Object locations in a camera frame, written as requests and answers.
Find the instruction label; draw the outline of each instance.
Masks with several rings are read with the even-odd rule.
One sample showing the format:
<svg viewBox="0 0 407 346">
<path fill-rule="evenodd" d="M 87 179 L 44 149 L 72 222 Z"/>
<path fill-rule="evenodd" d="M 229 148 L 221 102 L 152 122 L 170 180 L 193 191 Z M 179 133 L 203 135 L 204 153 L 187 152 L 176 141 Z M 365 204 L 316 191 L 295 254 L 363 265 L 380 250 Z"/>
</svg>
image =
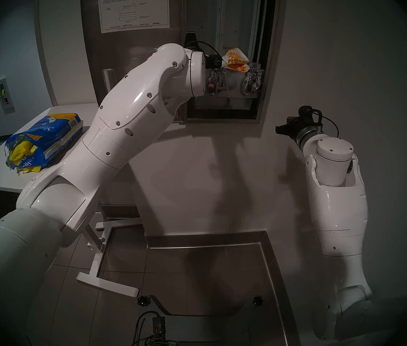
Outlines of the instruction label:
<svg viewBox="0 0 407 346">
<path fill-rule="evenodd" d="M 168 0 L 98 0 L 101 33 L 170 28 Z"/>
</svg>

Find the white robotic arm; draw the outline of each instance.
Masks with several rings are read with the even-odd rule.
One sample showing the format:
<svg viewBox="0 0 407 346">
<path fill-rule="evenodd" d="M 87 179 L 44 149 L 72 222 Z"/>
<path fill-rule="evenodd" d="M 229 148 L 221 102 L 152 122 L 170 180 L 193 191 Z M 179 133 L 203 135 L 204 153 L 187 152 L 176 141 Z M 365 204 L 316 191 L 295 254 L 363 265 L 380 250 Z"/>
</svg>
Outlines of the white robotic arm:
<svg viewBox="0 0 407 346">
<path fill-rule="evenodd" d="M 205 92 L 202 52 L 165 44 L 105 97 L 73 151 L 21 192 L 0 219 L 0 325 L 17 344 L 33 299 L 61 246 L 86 228 L 104 185 Z"/>
<path fill-rule="evenodd" d="M 361 302 L 372 296 L 362 270 L 367 196 L 354 147 L 322 133 L 320 111 L 303 106 L 299 115 L 277 126 L 276 132 L 290 136 L 303 152 L 311 219 L 322 247 L 326 275 L 313 329 L 320 339 L 339 339 L 342 334 L 360 334 L 359 320 L 343 315 L 350 307 L 353 314 L 362 308 L 363 315 L 368 305 Z"/>
</svg>

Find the tiled floor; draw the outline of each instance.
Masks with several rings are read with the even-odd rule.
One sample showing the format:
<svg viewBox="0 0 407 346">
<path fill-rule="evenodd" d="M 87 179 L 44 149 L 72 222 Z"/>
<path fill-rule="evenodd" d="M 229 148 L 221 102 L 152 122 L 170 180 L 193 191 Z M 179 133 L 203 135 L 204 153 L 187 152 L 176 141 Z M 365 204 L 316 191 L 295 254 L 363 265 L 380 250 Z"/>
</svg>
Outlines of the tiled floor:
<svg viewBox="0 0 407 346">
<path fill-rule="evenodd" d="M 136 299 L 76 280 L 88 273 L 94 251 L 83 236 L 61 249 L 28 322 L 33 346 L 130 345 L 139 316 Z M 192 249 L 148 249 L 142 226 L 117 228 L 101 277 L 153 295 L 170 314 L 235 313 L 261 295 L 270 325 L 253 345 L 282 345 L 282 328 L 259 244 Z"/>
</svg>

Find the white table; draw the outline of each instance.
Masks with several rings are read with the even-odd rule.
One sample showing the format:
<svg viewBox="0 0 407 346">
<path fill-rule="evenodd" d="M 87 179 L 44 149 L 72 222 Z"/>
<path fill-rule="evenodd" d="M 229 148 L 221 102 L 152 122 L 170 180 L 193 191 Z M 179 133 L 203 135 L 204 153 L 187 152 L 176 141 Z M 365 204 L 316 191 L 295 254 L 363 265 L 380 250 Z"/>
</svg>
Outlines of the white table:
<svg viewBox="0 0 407 346">
<path fill-rule="evenodd" d="M 35 124 L 45 115 L 58 113 L 77 113 L 80 119 L 83 120 L 83 132 L 85 132 L 87 128 L 91 125 L 93 119 L 95 118 L 97 110 L 98 104 L 96 103 L 77 104 L 77 105 L 58 105 L 45 110 L 40 115 L 33 118 L 33 120 L 29 121 L 17 132 L 22 132 L 24 130 L 29 129 L 33 124 Z M 71 149 L 65 152 L 63 151 L 61 154 L 65 155 L 70 153 L 70 151 Z M 6 161 L 5 152 L 6 152 L 5 144 L 3 143 L 0 146 L 0 190 L 20 193 L 24 189 L 24 187 L 29 183 L 29 181 L 38 174 L 36 174 L 35 172 L 29 172 L 26 174 L 23 174 L 21 172 L 20 174 L 17 174 L 16 170 L 10 170 L 10 168 L 5 164 Z"/>
</svg>

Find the metal handle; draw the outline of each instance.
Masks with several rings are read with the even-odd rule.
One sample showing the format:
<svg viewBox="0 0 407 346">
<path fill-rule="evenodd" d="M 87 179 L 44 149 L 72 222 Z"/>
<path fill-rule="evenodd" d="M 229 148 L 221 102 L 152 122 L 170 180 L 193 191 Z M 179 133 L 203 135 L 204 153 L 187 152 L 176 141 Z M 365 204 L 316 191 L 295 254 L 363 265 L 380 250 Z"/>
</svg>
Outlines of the metal handle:
<svg viewBox="0 0 407 346">
<path fill-rule="evenodd" d="M 104 69 L 102 71 L 102 75 L 104 77 L 104 84 L 106 85 L 106 89 L 108 90 L 108 92 L 110 92 L 111 89 L 117 84 L 117 80 L 115 80 L 114 70 L 111 68 Z"/>
</svg>

